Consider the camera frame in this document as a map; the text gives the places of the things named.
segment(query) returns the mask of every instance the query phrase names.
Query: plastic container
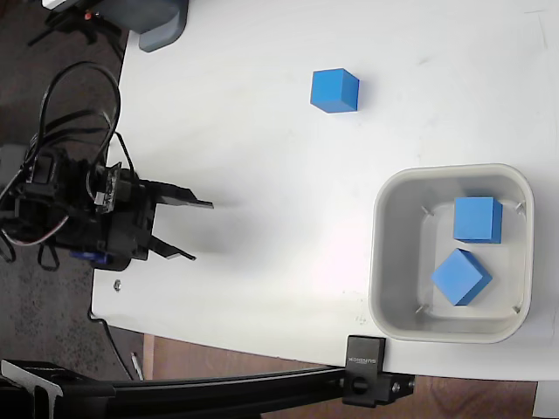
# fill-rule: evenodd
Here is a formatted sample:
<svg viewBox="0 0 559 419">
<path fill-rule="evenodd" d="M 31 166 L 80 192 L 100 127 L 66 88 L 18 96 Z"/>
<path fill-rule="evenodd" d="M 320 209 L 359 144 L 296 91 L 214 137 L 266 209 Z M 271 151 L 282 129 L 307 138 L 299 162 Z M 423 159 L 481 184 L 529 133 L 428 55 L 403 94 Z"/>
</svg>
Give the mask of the plastic container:
<svg viewBox="0 0 559 419">
<path fill-rule="evenodd" d="M 492 196 L 503 204 L 501 244 L 452 238 L 454 199 Z M 456 248 L 470 251 L 493 280 L 468 305 L 453 306 L 431 274 Z M 370 312 L 400 340 L 494 343 L 528 314 L 534 256 L 534 196 L 504 164 L 413 168 L 392 176 L 375 204 Z"/>
</svg>

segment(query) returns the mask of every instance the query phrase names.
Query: white table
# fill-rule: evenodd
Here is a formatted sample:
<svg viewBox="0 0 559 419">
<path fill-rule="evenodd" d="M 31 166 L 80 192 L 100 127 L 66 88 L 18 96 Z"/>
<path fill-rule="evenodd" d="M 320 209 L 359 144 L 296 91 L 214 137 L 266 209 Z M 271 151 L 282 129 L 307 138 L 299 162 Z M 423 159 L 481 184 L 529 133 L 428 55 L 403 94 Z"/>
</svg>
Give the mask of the white table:
<svg viewBox="0 0 559 419">
<path fill-rule="evenodd" d="M 159 206 L 154 233 L 199 259 L 97 271 L 93 311 L 144 333 L 343 365 L 348 335 L 382 336 L 368 306 L 381 185 L 409 167 L 504 162 L 535 193 L 524 326 L 494 345 L 391 340 L 384 367 L 559 380 L 558 46 L 551 0 L 192 0 L 173 45 L 147 54 L 132 34 L 119 130 L 135 166 L 216 208 Z M 308 103 L 312 72 L 337 67 L 362 81 L 357 113 Z"/>
</svg>

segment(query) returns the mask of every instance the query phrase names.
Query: black bracket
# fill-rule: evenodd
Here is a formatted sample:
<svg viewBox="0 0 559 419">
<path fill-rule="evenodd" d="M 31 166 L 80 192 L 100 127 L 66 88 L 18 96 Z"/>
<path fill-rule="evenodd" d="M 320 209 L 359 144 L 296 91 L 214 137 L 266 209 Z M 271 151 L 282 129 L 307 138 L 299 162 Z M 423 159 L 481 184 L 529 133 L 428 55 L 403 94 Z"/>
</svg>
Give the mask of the black bracket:
<svg viewBox="0 0 559 419">
<path fill-rule="evenodd" d="M 385 338 L 349 336 L 343 402 L 365 408 L 413 394 L 415 375 L 383 372 Z"/>
</svg>

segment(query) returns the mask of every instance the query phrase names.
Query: cube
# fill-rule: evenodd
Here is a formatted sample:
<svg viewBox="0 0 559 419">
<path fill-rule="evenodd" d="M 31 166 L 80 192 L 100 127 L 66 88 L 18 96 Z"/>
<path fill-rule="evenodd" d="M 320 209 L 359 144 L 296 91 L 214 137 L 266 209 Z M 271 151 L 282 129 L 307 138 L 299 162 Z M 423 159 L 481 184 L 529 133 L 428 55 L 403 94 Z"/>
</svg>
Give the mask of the cube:
<svg viewBox="0 0 559 419">
<path fill-rule="evenodd" d="M 357 110 L 359 79 L 343 68 L 313 73 L 311 104 L 328 113 Z"/>
<path fill-rule="evenodd" d="M 455 249 L 431 279 L 454 306 L 467 306 L 492 277 L 472 253 Z"/>
<path fill-rule="evenodd" d="M 464 243 L 500 243 L 503 206 L 495 198 L 456 198 L 454 238 Z"/>
</svg>

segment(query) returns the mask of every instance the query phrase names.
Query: black mount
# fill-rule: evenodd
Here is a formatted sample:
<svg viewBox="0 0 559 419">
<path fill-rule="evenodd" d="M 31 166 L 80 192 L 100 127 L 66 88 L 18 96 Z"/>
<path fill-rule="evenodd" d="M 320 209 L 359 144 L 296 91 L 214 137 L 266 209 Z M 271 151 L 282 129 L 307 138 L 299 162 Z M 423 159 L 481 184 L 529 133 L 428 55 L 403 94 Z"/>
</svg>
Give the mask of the black mount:
<svg viewBox="0 0 559 419">
<path fill-rule="evenodd" d="M 187 381 L 96 381 L 49 362 L 2 361 L 0 403 L 18 418 L 247 418 L 342 397 L 374 408 L 411 395 L 382 371 L 385 339 L 350 336 L 346 367 Z"/>
</svg>

